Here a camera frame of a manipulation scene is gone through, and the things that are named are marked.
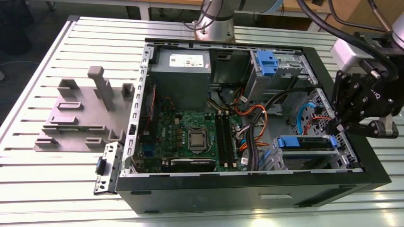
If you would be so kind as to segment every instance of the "black cable hose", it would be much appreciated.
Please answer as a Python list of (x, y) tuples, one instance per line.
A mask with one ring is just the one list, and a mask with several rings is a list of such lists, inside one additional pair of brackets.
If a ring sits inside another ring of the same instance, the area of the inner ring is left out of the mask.
[(384, 78), (387, 81), (392, 81), (398, 79), (399, 77), (399, 71), (394, 64), (394, 62), (390, 60), (390, 58), (375, 48), (372, 47), (367, 42), (364, 42), (362, 39), (356, 38), (355, 36), (350, 35), (348, 33), (343, 32), (334, 26), (331, 26), (310, 9), (307, 3), (304, 0), (298, 0), (298, 4), (307, 14), (307, 16), (311, 18), (311, 20), (319, 25), (320, 28), (323, 28), (327, 32), (330, 32), (332, 35), (343, 39), (347, 43), (356, 46), (359, 49), (362, 49), (364, 52), (367, 52), (375, 59), (378, 59), (383, 66), (386, 67), (388, 71), (388, 76)]
[(348, 21), (344, 21), (339, 18), (336, 12), (335, 12), (335, 8), (334, 8), (334, 0), (328, 0), (328, 5), (330, 5), (330, 11), (331, 11), (331, 14), (335, 18), (335, 20), (342, 23), (343, 25), (348, 25), (348, 26), (352, 26), (352, 27), (359, 27), (359, 28), (364, 28), (364, 29), (368, 29), (368, 30), (374, 30), (374, 31), (378, 31), (378, 32), (386, 32), (386, 30), (382, 28), (382, 27), (375, 27), (375, 26), (370, 26), (370, 25), (363, 25), (363, 24), (358, 24), (358, 23), (351, 23)]
[(378, 5), (376, 5), (375, 0), (368, 0), (368, 4), (371, 5), (372, 10), (378, 9)]
[(183, 22), (183, 24), (186, 25), (186, 27), (187, 27), (188, 29), (191, 29), (192, 31), (200, 31), (200, 30), (204, 30), (208, 26), (211, 26), (211, 24), (216, 21), (219, 15), (220, 15), (220, 13), (222, 13), (223, 3), (224, 3), (224, 0), (222, 0), (220, 9), (219, 9), (218, 15), (214, 17), (212, 21), (211, 21), (206, 26), (203, 26), (203, 27), (200, 27), (200, 28), (194, 28), (194, 27), (190, 27), (190, 26), (186, 24), (186, 22)]

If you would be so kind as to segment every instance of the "wire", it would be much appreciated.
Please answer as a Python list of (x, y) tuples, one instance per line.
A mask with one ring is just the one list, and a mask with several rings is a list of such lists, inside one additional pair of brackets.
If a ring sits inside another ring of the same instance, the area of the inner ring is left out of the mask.
[(242, 134), (247, 132), (247, 129), (250, 129), (250, 125), (247, 125), (238, 133), (236, 133), (236, 138), (242, 139)]
[(378, 9), (375, 0), (368, 0), (368, 4), (371, 5), (372, 10)]
[[(314, 117), (312, 120), (319, 120), (319, 119), (324, 119), (324, 120), (328, 120), (328, 121), (331, 120), (330, 117), (322, 117), (322, 116), (320, 116), (320, 117)], [(308, 134), (311, 122), (312, 122), (312, 121), (308, 121), (308, 123), (307, 123), (307, 126), (306, 126), (304, 131), (303, 131), (303, 135), (307, 135), (307, 134)]]
[[(263, 143), (263, 142), (256, 142), (258, 146), (270, 146), (270, 143)], [(243, 143), (243, 145), (240, 146), (240, 152), (244, 151), (247, 149), (247, 143)]]
[(304, 104), (299, 111), (298, 111), (298, 117), (296, 117), (296, 127), (298, 127), (298, 133), (302, 135), (303, 134), (303, 129), (302, 129), (302, 115), (303, 115), (303, 111), (306, 109), (306, 107), (312, 107), (315, 108), (316, 105), (314, 103), (307, 103)]
[(231, 105), (227, 104), (227, 102), (226, 102), (226, 98), (222, 96), (222, 91), (223, 91), (223, 87), (219, 87), (219, 88), (218, 88), (218, 96), (219, 96), (219, 99), (220, 99), (220, 101), (223, 102), (223, 104), (226, 105), (227, 109), (230, 109), (231, 111), (234, 111), (232, 108), (231, 108)]
[[(266, 103), (266, 110), (268, 110), (272, 105), (290, 93), (292, 92), (310, 92), (312, 91), (312, 87), (300, 87), (300, 88), (292, 88), (290, 90), (284, 90), (283, 92), (278, 93)], [(252, 124), (250, 124), (250, 130), (246, 133), (246, 140), (247, 140), (247, 146), (248, 146), (248, 151), (250, 151), (250, 157), (254, 157), (255, 161), (251, 161), (248, 159), (248, 169), (256, 169), (258, 168), (258, 147), (256, 144), (254, 143), (254, 125), (256, 125), (258, 121), (260, 118), (260, 114), (258, 114), (254, 118)]]
[(218, 104), (218, 102), (216, 102), (215, 100), (212, 100), (211, 98), (207, 99), (207, 103), (211, 104), (211, 106), (212, 106), (216, 110), (222, 110), (222, 111), (230, 110), (227, 107), (220, 106), (220, 105)]
[(328, 5), (330, 5), (330, 11), (331, 11), (331, 14), (335, 18), (335, 20), (342, 23), (343, 25), (348, 25), (348, 26), (352, 26), (352, 27), (359, 27), (359, 28), (364, 28), (364, 29), (368, 29), (368, 30), (374, 30), (374, 31), (378, 31), (378, 32), (386, 32), (386, 30), (382, 28), (382, 27), (375, 27), (375, 26), (370, 26), (370, 25), (363, 25), (363, 24), (358, 24), (358, 23), (351, 23), (351, 22), (347, 22), (344, 20), (342, 20), (335, 12), (335, 8), (334, 8), (334, 0), (328, 0)]
[(170, 97), (163, 97), (164, 99), (167, 99), (168, 101), (170, 101), (170, 104), (171, 104), (171, 108), (175, 110), (176, 109), (176, 106), (175, 106), (175, 104), (174, 104), (174, 102), (172, 102), (172, 100), (171, 100), (171, 98)]
[(283, 9), (282, 9), (282, 12), (280, 12), (280, 16), (283, 17), (286, 15), (286, 5), (283, 3)]
[(242, 91), (242, 87), (239, 87), (236, 90), (235, 90), (235, 93), (234, 93), (234, 98), (236, 99), (238, 97), (240, 98), (242, 97), (242, 93), (240, 95), (238, 96), (238, 93)]
[(320, 28), (323, 28), (332, 35), (335, 35), (336, 37), (343, 39), (347, 43), (350, 43), (351, 45), (362, 49), (364, 52), (367, 52), (375, 59), (380, 60), (383, 66), (386, 67), (390, 73), (390, 75), (386, 77), (386, 80), (392, 81), (398, 79), (398, 75), (399, 75), (398, 68), (394, 62), (390, 60), (390, 58), (362, 39), (343, 32), (334, 26), (331, 26), (310, 9), (304, 0), (298, 0), (298, 4), (302, 10), (304, 11), (304, 13), (308, 15), (311, 20), (319, 25)]
[(200, 28), (194, 28), (194, 27), (190, 27), (190, 26), (186, 24), (186, 22), (183, 22), (183, 24), (186, 25), (186, 27), (187, 27), (188, 29), (191, 29), (192, 31), (200, 31), (200, 30), (204, 30), (208, 26), (211, 26), (211, 24), (216, 21), (219, 15), (220, 15), (220, 13), (222, 13), (223, 3), (224, 3), (224, 0), (222, 0), (220, 8), (219, 8), (219, 12), (218, 12), (216, 16), (214, 17), (212, 21), (211, 21), (206, 26), (203, 26), (203, 27), (200, 27)]

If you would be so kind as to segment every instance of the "aluminum table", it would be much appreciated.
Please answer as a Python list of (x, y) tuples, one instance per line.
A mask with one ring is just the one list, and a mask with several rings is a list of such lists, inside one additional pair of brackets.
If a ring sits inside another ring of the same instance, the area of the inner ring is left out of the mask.
[[(314, 47), (336, 74), (328, 33), (236, 27), (239, 43)], [(138, 84), (146, 37), (192, 39), (182, 23), (82, 17), (68, 21), (0, 127), (0, 223), (44, 226), (403, 226), (404, 138), (370, 139), (392, 183), (319, 208), (138, 215), (118, 196), (94, 196), (100, 154), (35, 152), (62, 78), (94, 86), (92, 65), (103, 66), (114, 87)], [(404, 118), (396, 117), (402, 135)]]

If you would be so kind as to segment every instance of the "metal bracket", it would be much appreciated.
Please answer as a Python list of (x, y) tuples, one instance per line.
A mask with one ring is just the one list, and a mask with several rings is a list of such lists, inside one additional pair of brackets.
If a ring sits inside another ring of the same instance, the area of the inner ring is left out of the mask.
[(379, 120), (384, 124), (386, 135), (392, 136), (392, 114), (380, 117)]
[(95, 195), (118, 194), (115, 191), (119, 166), (123, 154), (123, 145), (119, 142), (108, 143), (106, 145), (104, 154), (96, 164)]

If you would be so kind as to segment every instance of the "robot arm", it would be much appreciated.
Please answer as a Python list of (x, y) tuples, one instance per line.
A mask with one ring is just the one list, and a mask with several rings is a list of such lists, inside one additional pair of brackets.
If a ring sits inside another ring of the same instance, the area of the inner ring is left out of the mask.
[[(335, 78), (335, 118), (326, 127), (327, 134), (348, 131), (374, 138), (398, 138), (392, 117), (404, 106), (404, 15), (392, 31), (386, 29), (386, 34), (356, 33), (351, 36), (312, 18), (304, 0), (298, 2), (315, 23), (340, 38), (331, 50), (342, 70)], [(362, 124), (368, 117), (379, 119)]]
[[(276, 10), (282, 2), (206, 0), (200, 19), (194, 22), (195, 27), (186, 26), (195, 31), (199, 40), (232, 42), (235, 10), (267, 12)], [(335, 118), (326, 127), (327, 134), (348, 131), (375, 138), (396, 138), (399, 130), (392, 117), (400, 113), (404, 106), (404, 15), (391, 29), (374, 0), (368, 2), (387, 32), (383, 35), (363, 33), (352, 36), (344, 33), (312, 12), (304, 0), (298, 0), (312, 21), (339, 37), (332, 55), (342, 71), (335, 79)], [(379, 120), (363, 125), (360, 122), (368, 117), (379, 117)]]
[(283, 0), (204, 0), (202, 15), (194, 22), (195, 27), (186, 26), (195, 31), (199, 40), (232, 42), (235, 40), (235, 11), (268, 12), (275, 11)]

